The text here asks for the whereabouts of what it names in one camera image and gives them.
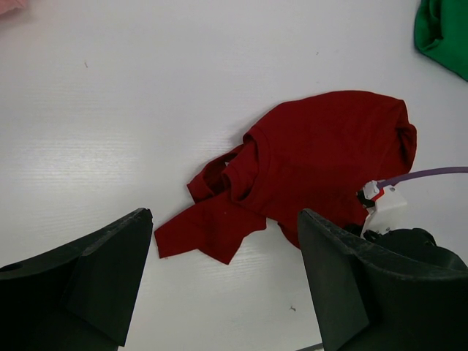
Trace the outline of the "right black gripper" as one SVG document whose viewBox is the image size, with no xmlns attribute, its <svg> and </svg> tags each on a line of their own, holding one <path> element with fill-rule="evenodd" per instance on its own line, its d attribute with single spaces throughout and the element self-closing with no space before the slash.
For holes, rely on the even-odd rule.
<svg viewBox="0 0 468 351">
<path fill-rule="evenodd" d="M 457 255 L 436 244 L 434 236 L 420 228 L 391 230 L 386 234 L 359 226 L 346 227 L 343 243 L 365 264 L 381 271 L 455 271 Z"/>
</svg>

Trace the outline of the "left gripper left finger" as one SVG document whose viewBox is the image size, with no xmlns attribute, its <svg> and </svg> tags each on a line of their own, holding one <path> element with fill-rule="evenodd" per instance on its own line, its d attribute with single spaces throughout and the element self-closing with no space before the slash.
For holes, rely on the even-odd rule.
<svg viewBox="0 0 468 351">
<path fill-rule="evenodd" d="M 117 350 L 127 340 L 152 236 L 139 208 L 1 268 L 2 350 Z"/>
</svg>

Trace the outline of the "pink t shirt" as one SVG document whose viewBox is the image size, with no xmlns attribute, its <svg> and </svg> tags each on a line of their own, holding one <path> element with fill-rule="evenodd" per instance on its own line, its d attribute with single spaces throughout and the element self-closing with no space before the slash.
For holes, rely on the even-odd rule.
<svg viewBox="0 0 468 351">
<path fill-rule="evenodd" d="M 13 10 L 25 9 L 28 3 L 28 0 L 0 0 L 0 15 Z"/>
</svg>

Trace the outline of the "dark red t shirt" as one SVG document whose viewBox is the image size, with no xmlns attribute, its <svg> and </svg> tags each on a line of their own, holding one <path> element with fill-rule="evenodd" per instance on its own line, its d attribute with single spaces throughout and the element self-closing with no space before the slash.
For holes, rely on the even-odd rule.
<svg viewBox="0 0 468 351">
<path fill-rule="evenodd" d="M 358 191 L 408 173 L 416 149 L 400 99 L 335 91 L 281 103 L 188 183 L 193 205 L 156 229 L 159 256 L 198 250 L 228 264 L 268 219 L 298 245 L 305 208 L 340 227 L 363 224 Z"/>
</svg>

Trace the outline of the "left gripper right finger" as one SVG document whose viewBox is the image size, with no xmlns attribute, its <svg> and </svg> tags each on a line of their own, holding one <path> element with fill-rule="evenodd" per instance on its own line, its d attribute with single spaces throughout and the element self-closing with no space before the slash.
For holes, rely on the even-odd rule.
<svg viewBox="0 0 468 351">
<path fill-rule="evenodd" d="M 381 271 L 343 243 L 344 230 L 306 209 L 298 237 L 326 350 L 465 350 L 467 265 Z"/>
</svg>

